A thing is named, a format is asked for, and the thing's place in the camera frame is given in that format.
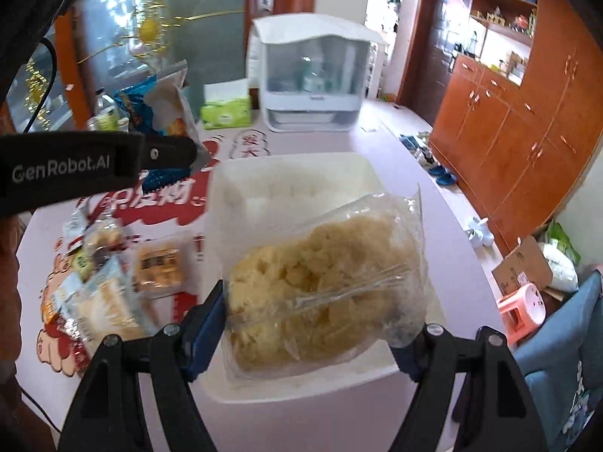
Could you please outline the person left hand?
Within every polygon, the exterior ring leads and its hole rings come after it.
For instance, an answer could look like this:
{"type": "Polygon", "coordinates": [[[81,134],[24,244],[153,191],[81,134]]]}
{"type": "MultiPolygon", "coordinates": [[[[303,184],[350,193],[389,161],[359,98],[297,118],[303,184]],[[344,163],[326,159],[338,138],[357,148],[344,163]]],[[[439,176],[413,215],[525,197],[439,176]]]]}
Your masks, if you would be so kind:
{"type": "Polygon", "coordinates": [[[20,241],[17,216],[1,219],[0,246],[0,324],[1,385],[15,374],[15,363],[21,351],[21,299],[17,289],[18,263],[16,251],[20,241]]]}

